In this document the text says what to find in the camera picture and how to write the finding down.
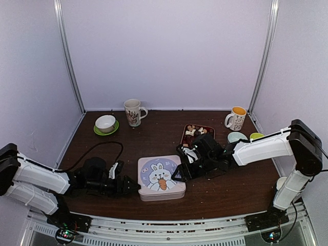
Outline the bunny tin lid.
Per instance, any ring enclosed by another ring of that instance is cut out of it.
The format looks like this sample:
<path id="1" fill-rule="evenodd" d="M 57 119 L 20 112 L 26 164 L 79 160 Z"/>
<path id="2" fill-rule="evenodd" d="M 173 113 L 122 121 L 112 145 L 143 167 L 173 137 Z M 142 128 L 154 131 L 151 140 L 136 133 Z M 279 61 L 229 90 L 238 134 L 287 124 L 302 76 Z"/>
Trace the bunny tin lid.
<path id="1" fill-rule="evenodd" d="M 171 176 L 176 167 L 181 164 L 178 155 L 143 157 L 138 160 L 138 184 L 142 191 L 183 192 L 184 182 L 174 181 Z"/>

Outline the tin box with dividers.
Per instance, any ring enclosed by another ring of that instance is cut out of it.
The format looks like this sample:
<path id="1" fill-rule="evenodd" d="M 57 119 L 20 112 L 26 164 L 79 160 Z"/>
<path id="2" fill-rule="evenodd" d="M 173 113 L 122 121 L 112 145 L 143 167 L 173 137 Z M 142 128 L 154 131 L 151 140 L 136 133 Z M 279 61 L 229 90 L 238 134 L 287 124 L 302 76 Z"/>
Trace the tin box with dividers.
<path id="1" fill-rule="evenodd" d="M 185 196 L 183 192 L 154 192 L 147 193 L 146 191 L 139 190 L 139 195 L 142 201 L 163 201 L 180 199 Z"/>

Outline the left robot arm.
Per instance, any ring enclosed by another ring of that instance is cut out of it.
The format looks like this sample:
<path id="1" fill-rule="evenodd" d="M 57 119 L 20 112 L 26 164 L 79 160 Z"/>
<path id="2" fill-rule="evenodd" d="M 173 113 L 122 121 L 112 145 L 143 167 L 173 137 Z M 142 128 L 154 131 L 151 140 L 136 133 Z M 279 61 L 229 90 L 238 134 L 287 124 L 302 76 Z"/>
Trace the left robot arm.
<path id="1" fill-rule="evenodd" d="M 100 157 L 73 164 L 66 170 L 47 167 L 20 153 L 10 143 L 1 148 L 1 195 L 41 210 L 63 228 L 76 222 L 63 197 L 75 191 L 95 191 L 106 196 L 128 195 L 140 189 L 129 176 L 121 176 L 124 162 L 116 159 L 111 168 Z"/>

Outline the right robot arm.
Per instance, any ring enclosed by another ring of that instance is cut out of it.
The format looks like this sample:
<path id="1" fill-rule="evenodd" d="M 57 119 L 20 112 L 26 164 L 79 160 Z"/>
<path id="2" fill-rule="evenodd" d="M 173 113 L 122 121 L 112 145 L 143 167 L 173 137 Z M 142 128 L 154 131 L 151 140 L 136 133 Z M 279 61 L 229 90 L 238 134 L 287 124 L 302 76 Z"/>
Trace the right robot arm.
<path id="1" fill-rule="evenodd" d="M 295 197 L 322 171 L 321 139 L 296 119 L 289 127 L 260 138 L 229 141 L 222 147 L 203 129 L 191 144 L 177 147 L 177 155 L 143 157 L 138 160 L 138 187 L 143 201 L 183 197 L 189 180 L 214 171 L 227 172 L 232 166 L 281 156 L 293 156 L 296 164 L 288 176 L 276 181 L 275 195 L 263 214 L 266 226 L 274 226 Z"/>

